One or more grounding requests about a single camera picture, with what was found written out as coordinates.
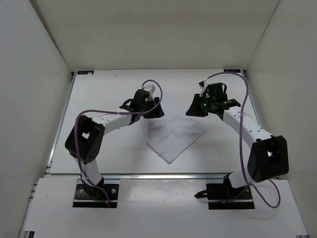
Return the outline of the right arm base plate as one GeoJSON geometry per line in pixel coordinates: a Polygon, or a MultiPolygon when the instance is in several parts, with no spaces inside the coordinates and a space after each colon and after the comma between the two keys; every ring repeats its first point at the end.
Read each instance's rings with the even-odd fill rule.
{"type": "Polygon", "coordinates": [[[197,199],[207,198],[209,210],[255,209],[250,188],[232,188],[228,182],[207,183],[206,189],[199,191],[194,197],[197,199]]]}

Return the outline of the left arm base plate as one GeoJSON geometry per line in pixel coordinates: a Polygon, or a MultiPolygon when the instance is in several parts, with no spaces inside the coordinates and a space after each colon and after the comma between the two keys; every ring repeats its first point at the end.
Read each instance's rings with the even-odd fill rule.
{"type": "Polygon", "coordinates": [[[101,190],[95,187],[88,188],[79,180],[72,206],[75,208],[117,208],[119,180],[105,180],[104,190],[108,197],[101,190]]]}

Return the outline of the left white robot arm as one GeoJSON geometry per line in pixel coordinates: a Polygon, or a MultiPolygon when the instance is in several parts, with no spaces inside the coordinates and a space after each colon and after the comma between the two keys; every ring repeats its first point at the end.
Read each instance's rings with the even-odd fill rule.
{"type": "Polygon", "coordinates": [[[149,85],[136,91],[132,99],[126,100],[118,110],[99,117],[81,115],[65,142],[65,148],[75,158],[81,180],[92,197],[103,193],[101,176],[96,157],[100,151],[103,136],[124,126],[130,126],[140,118],[156,119],[164,116],[160,98],[154,97],[155,86],[149,85]]]}

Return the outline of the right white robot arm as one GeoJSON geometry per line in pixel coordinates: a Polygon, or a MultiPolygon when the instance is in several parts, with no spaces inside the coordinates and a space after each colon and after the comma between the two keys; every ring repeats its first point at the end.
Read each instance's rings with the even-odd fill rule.
{"type": "Polygon", "coordinates": [[[200,82],[201,93],[194,95],[187,116],[206,117],[217,115],[231,126],[240,140],[245,142],[250,155],[246,166],[228,176],[229,182],[222,186],[222,194],[234,198],[240,187],[262,182],[289,172],[287,141],[283,136],[274,136],[261,128],[242,111],[241,104],[228,99],[226,85],[200,82]]]}

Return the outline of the white skirt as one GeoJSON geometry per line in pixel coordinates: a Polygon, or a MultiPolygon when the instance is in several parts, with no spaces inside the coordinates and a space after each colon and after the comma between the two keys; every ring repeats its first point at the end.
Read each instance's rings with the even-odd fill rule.
{"type": "Polygon", "coordinates": [[[185,115],[185,107],[170,94],[161,102],[164,116],[141,119],[140,125],[149,147],[168,164],[193,144],[206,131],[206,126],[185,115]]]}

